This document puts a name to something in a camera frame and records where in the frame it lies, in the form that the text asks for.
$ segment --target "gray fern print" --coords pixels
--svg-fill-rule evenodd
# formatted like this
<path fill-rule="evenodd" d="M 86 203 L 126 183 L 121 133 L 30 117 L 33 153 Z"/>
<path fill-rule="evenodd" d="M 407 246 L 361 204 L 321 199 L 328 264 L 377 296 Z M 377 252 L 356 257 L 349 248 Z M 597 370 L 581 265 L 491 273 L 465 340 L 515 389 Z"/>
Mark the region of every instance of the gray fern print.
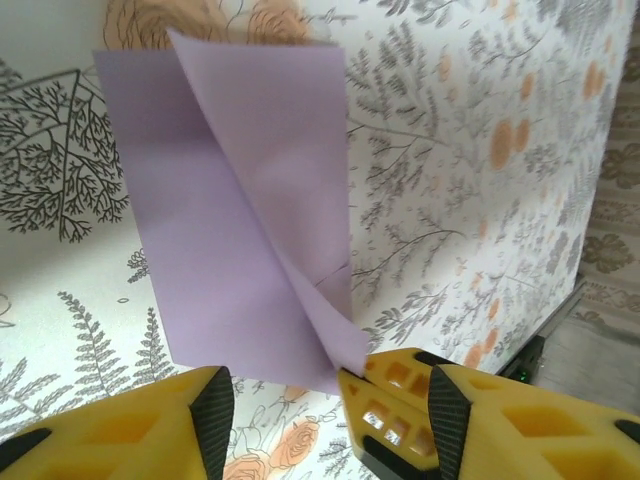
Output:
<path fill-rule="evenodd" d="M 411 232 L 406 232 L 400 225 L 387 225 L 384 233 L 392 246 L 391 253 L 377 259 L 364 259 L 355 264 L 352 290 L 365 291 L 364 301 L 367 304 L 377 298 L 387 274 L 396 286 L 402 285 L 407 267 L 418 260 L 424 278 L 438 253 L 452 238 L 467 238 L 466 234 L 459 230 L 443 227 L 441 221 L 426 209 L 418 209 L 417 219 L 419 228 Z"/>
<path fill-rule="evenodd" d="M 569 186 L 557 226 L 574 226 L 591 208 L 598 182 L 599 165 L 581 165 Z"/>
<path fill-rule="evenodd" d="M 147 263 L 147 258 L 144 256 L 142 248 L 133 252 L 127 262 L 127 267 L 135 270 L 135 273 L 127 280 L 129 283 L 135 283 L 149 275 L 149 264 Z"/>
<path fill-rule="evenodd" d="M 582 234 L 578 235 L 571 244 L 569 256 L 567 257 L 567 273 L 573 274 L 576 265 L 580 261 L 580 253 L 582 252 Z"/>
<path fill-rule="evenodd" d="M 79 242 L 92 220 L 129 205 L 104 100 L 91 70 L 27 82 L 0 62 L 0 218 L 9 231 Z"/>
<path fill-rule="evenodd" d="M 132 387 L 157 382 L 177 373 L 164 351 L 164 345 L 160 340 L 158 319 L 151 307 L 147 310 L 147 331 L 144 337 L 144 340 L 140 342 L 144 348 L 137 352 L 141 359 L 135 364 L 139 370 L 133 374 L 135 380 Z"/>
<path fill-rule="evenodd" d="M 365 180 L 371 207 L 360 217 L 367 230 L 390 215 L 407 191 L 420 186 L 433 147 L 443 143 L 437 138 L 435 94 L 426 84 L 426 50 L 416 43 L 408 22 L 389 28 L 378 57 L 373 64 L 370 53 L 361 49 L 347 68 L 347 82 L 358 92 L 349 115 L 355 126 L 348 134 L 352 140 L 366 135 L 372 155 Z M 392 118 L 401 122 L 398 128 L 390 127 Z"/>
<path fill-rule="evenodd" d="M 564 0 L 556 27 L 580 53 L 588 53 L 612 13 L 611 0 Z"/>
<path fill-rule="evenodd" d="M 75 394 L 97 400 L 124 390 L 131 380 L 124 374 L 128 367 L 117 365 L 120 357 L 113 355 L 115 350 L 109 348 L 111 340 L 106 338 L 100 322 L 94 320 L 85 306 L 70 293 L 59 292 L 58 296 L 73 314 L 73 326 L 80 330 L 78 340 L 81 345 L 76 348 L 79 353 L 76 360 L 80 366 L 75 371 L 82 376 L 75 382 L 79 387 Z"/>
<path fill-rule="evenodd" d="M 553 245 L 551 252 L 549 253 L 549 260 L 547 261 L 546 272 L 549 275 L 553 275 L 556 273 L 556 268 L 558 268 L 558 264 L 560 263 L 560 259 L 562 258 L 562 254 L 564 253 L 564 249 L 569 244 L 569 236 L 567 232 L 563 231 L 560 233 L 560 236 L 556 240 L 556 243 Z"/>
<path fill-rule="evenodd" d="M 74 396 L 65 401 L 73 386 L 59 385 L 58 374 L 25 381 L 27 367 L 27 359 L 23 358 L 5 372 L 0 360 L 0 440 L 33 422 L 82 403 L 82 398 Z"/>
<path fill-rule="evenodd" d="M 419 25 L 434 24 L 435 28 L 442 28 L 453 18 L 453 9 L 461 6 L 470 9 L 471 0 L 378 0 L 378 7 L 386 9 L 385 16 L 400 16 L 406 11 L 417 15 Z"/>

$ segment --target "fern leaf pattern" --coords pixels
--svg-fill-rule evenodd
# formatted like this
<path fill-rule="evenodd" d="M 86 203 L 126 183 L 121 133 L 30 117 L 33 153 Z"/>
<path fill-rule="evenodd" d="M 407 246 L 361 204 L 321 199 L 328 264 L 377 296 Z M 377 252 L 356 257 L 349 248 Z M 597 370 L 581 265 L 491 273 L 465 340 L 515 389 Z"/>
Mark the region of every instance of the fern leaf pattern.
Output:
<path fill-rule="evenodd" d="M 147 331 L 144 337 L 140 342 L 144 349 L 137 352 L 141 359 L 135 364 L 138 370 L 133 374 L 135 380 L 132 387 L 157 382 L 177 373 L 168 359 L 168 354 L 164 351 L 165 346 L 160 339 L 158 318 L 152 307 L 147 310 Z"/>
<path fill-rule="evenodd" d="M 70 293 L 59 292 L 58 297 L 73 314 L 73 326 L 80 330 L 77 338 L 81 344 L 76 348 L 79 353 L 76 360 L 80 365 L 75 370 L 82 376 L 75 382 L 79 387 L 75 394 L 100 399 L 124 389 L 131 379 L 124 374 L 129 367 L 118 365 L 120 357 L 115 357 L 115 350 L 109 348 L 111 340 L 106 338 L 100 322 L 94 320 L 85 306 Z"/>
<path fill-rule="evenodd" d="M 135 283 L 149 275 L 149 264 L 147 263 L 147 257 L 144 256 L 142 248 L 133 252 L 127 262 L 127 267 L 135 270 L 135 273 L 127 280 L 129 283 Z"/>
<path fill-rule="evenodd" d="M 588 53 L 595 35 L 607 25 L 613 7 L 609 0 L 564 0 L 556 26 L 581 53 Z"/>
<path fill-rule="evenodd" d="M 83 402 L 68 398 L 72 385 L 59 386 L 60 375 L 48 374 L 27 380 L 28 361 L 22 358 L 13 368 L 3 371 L 0 361 L 0 441 L 29 424 L 61 413 Z M 34 396 L 45 394 L 34 401 Z"/>

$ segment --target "black rubber pad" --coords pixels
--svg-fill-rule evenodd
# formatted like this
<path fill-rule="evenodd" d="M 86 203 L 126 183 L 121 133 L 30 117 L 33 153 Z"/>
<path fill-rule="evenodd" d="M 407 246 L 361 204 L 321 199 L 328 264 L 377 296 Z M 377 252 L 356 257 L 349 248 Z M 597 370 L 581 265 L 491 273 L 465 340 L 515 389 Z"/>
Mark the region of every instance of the black rubber pad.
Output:
<path fill-rule="evenodd" d="M 457 480 L 471 416 L 471 402 L 439 367 L 429 381 L 429 420 L 442 480 Z"/>
<path fill-rule="evenodd" d="M 220 367 L 189 406 L 208 480 L 222 479 L 234 404 L 229 369 Z"/>
<path fill-rule="evenodd" d="M 0 473 L 17 462 L 45 438 L 51 435 L 48 428 L 39 428 L 31 432 L 23 433 L 17 437 L 11 437 L 0 444 Z"/>

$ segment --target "paper fold crease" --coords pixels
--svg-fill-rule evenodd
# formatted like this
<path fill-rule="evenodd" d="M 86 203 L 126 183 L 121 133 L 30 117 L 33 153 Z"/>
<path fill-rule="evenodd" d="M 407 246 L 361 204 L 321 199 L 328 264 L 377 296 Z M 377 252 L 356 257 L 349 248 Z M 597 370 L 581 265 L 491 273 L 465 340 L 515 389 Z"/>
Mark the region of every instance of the paper fold crease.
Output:
<path fill-rule="evenodd" d="M 342 51 L 306 47 L 282 56 L 278 50 L 287 47 L 215 45 L 173 32 L 171 40 L 329 359 L 335 368 L 362 373 L 366 334 L 344 328 L 351 269 Z M 293 55 L 304 70 L 287 78 Z M 338 344 L 337 332 L 349 338 Z M 345 342 L 362 355 L 337 346 Z"/>

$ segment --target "tree illustration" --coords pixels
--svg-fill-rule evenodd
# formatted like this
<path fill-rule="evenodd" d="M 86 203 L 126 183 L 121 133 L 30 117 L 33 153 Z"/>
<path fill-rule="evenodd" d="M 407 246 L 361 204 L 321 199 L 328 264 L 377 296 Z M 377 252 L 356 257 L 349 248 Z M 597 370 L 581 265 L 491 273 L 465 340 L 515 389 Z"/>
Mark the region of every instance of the tree illustration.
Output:
<path fill-rule="evenodd" d="M 407 295 L 402 307 L 383 311 L 375 320 L 375 327 L 364 330 L 374 338 L 380 337 L 395 345 L 402 345 L 416 327 L 425 326 L 437 317 L 447 299 L 447 288 L 448 285 L 435 293 L 431 286 L 423 285 L 420 290 Z"/>
<path fill-rule="evenodd" d="M 147 263 L 147 257 L 144 256 L 142 248 L 133 252 L 127 262 L 127 267 L 135 270 L 135 273 L 127 280 L 129 283 L 137 282 L 149 275 L 149 264 Z"/>
<path fill-rule="evenodd" d="M 97 400 L 119 393 L 131 377 L 124 375 L 128 368 L 126 365 L 117 366 L 120 357 L 113 356 L 115 350 L 109 348 L 111 340 L 106 338 L 100 322 L 94 320 L 84 305 L 70 293 L 59 292 L 58 297 L 73 314 L 76 321 L 73 326 L 81 331 L 78 335 L 81 345 L 76 348 L 79 353 L 76 360 L 80 366 L 75 370 L 83 375 L 75 382 L 80 387 L 75 394 Z"/>
<path fill-rule="evenodd" d="M 82 403 L 82 398 L 72 397 L 60 403 L 67 393 L 73 389 L 72 385 L 55 386 L 60 375 L 43 375 L 30 382 L 24 382 L 28 362 L 26 358 L 20 360 L 6 375 L 0 377 L 0 440 L 33 422 L 42 420 L 49 415 L 64 412 Z M 0 375 L 3 362 L 0 361 Z M 38 400 L 33 399 L 38 394 L 45 394 Z"/>
<path fill-rule="evenodd" d="M 140 343 L 144 347 L 137 354 L 142 357 L 135 364 L 139 370 L 133 374 L 135 378 L 132 387 L 157 382 L 171 375 L 175 375 L 176 369 L 167 359 L 164 345 L 160 339 L 160 327 L 155 310 L 149 307 L 147 310 L 147 331 L 144 340 Z"/>
<path fill-rule="evenodd" d="M 540 44 L 544 34 L 535 36 L 526 22 L 521 32 L 520 38 L 517 38 L 514 29 L 497 31 L 492 36 L 476 30 L 469 39 L 471 59 L 483 67 L 499 62 L 502 78 L 507 78 L 514 70 L 522 72 L 530 61 L 531 52 Z"/>
<path fill-rule="evenodd" d="M 22 75 L 10 68 L 0 58 L 0 92 L 13 87 L 22 80 Z"/>
<path fill-rule="evenodd" d="M 360 49 L 347 68 L 347 81 L 357 91 L 348 133 L 352 139 L 365 134 L 372 154 L 365 180 L 371 207 L 361 214 L 367 230 L 389 216 L 406 192 L 418 188 L 434 146 L 445 145 L 438 137 L 436 95 L 426 82 L 426 51 L 408 22 L 389 27 L 377 57 L 376 62 Z"/>
<path fill-rule="evenodd" d="M 353 290 L 364 289 L 365 301 L 373 301 L 382 288 L 385 273 L 392 271 L 391 279 L 401 285 L 407 265 L 416 259 L 418 254 L 426 251 L 421 259 L 422 275 L 425 276 L 436 254 L 445 246 L 453 235 L 466 238 L 458 230 L 446 229 L 440 225 L 431 213 L 418 209 L 418 221 L 422 231 L 405 232 L 399 225 L 387 225 L 385 233 L 392 245 L 392 251 L 377 262 L 370 260 L 356 264 L 353 270 Z"/>
<path fill-rule="evenodd" d="M 78 70 L 0 91 L 0 217 L 10 231 L 79 242 L 129 205 L 104 100 Z"/>

